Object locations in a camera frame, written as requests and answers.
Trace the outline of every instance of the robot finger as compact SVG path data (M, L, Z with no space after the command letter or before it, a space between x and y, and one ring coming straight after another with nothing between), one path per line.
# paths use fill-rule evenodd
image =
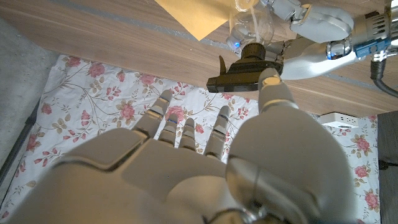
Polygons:
M140 131L148 137L153 138L159 128L159 124L167 111L167 107L172 99L170 90L165 90L152 105L152 107L145 112L143 117L133 127L133 130Z
M204 152L205 156L215 157L221 160L221 155L224 149L226 139L226 130L228 127L229 107L223 106L218 113L216 123L210 134L209 141L207 142Z
M166 121L166 125L163 130L160 132L158 140L170 143L174 147L177 123L178 116L176 114L171 114L169 119Z
M188 118L185 122L184 129L182 131L182 137L180 140L180 145L178 148L184 148L193 150L196 152L195 149L195 122L192 118Z

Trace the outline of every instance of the brown paper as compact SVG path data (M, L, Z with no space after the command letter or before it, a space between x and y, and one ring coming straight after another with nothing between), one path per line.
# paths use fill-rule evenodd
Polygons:
M229 19L232 0L155 0L196 39L202 40Z

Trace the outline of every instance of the pink rose pattern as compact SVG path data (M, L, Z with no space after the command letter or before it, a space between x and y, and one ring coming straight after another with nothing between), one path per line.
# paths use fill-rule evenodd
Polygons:
M105 72L105 67L102 63L93 63L90 67L90 69L88 70L88 74L95 78L98 77L100 75L102 75Z
M216 117L221 106L229 106L231 125L224 143L224 162L239 127L258 114L255 100L229 93L209 93L186 83L102 63L62 55L55 68L62 72L52 72L50 76L53 78L49 80L64 81L46 86L40 102L42 113L38 114L37 122L24 143L26 152L0 209L0 222L7 221L39 181L38 176L63 153L110 129L132 128L164 90L170 90L174 98L165 119L172 113L178 116L176 144L185 121L193 118L199 153L203 153L214 125L210 118ZM358 129L327 130L343 146L352 167L357 201L361 207L366 207L365 212L356 214L357 219L375 223L375 220L380 220L378 189L372 188L378 185L377 118L361 118L359 125Z
M166 120L169 119L171 114L176 114L178 117L178 123L184 120L184 111L181 106L171 106L167 110L165 115Z
M120 82L124 82L124 78L126 77L126 74L124 73L123 70L121 70L120 72L118 72L116 74L116 77L119 79Z
M139 79L142 82L142 84L146 84L146 85L151 85L155 82L155 76L148 75L148 74L141 75L141 77Z
M42 106L42 113L50 114L51 112L51 106L48 103L44 103Z
M195 131L197 132L197 133L199 133L199 134L203 134L205 131L203 130L203 127L202 127L202 125L200 125L200 124L197 124L196 126L195 126Z
M77 67L79 65L80 65L80 58L74 56L70 56L66 64L67 67Z

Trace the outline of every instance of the cable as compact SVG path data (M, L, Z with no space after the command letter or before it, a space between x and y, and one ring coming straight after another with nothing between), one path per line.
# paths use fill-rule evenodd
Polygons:
M373 80L374 84L383 92L390 94L391 96L398 98L398 91L394 90L393 88L387 86L381 79Z
M388 87L381 79L383 78L384 69L386 67L386 59L381 62L371 61L371 79L374 84L383 92L398 98L398 91Z

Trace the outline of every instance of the wooden table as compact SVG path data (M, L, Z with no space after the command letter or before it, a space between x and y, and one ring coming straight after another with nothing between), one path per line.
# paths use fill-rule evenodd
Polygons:
M330 0L353 16L378 10L384 0ZM64 54L206 87L218 76L228 23L198 42L154 0L0 0L0 16L36 44ZM295 38L289 25L274 17L274 41ZM383 79L398 86L398 57L389 58ZM398 110L398 100L372 83L369 59L307 80L285 81L301 109L367 116ZM237 95L257 98L256 92Z

